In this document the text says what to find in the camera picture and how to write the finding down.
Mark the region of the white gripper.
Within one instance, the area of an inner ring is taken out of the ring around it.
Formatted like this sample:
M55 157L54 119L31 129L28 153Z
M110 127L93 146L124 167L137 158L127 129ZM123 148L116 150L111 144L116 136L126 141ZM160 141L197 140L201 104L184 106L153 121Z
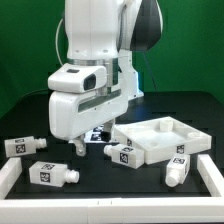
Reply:
M101 95L104 87L81 94L52 90L49 99L50 131L56 138L74 139L78 156L86 155L86 144L80 135L104 123L101 137L110 140L114 118L127 111L125 78L119 75L118 84L109 93Z

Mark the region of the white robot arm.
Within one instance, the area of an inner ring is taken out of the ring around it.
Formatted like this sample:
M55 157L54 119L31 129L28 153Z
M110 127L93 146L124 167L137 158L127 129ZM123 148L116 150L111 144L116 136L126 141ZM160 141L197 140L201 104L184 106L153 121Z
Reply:
M48 78L50 131L86 154L85 134L115 119L140 95L134 51L146 52L161 38L157 0L65 0L67 62Z

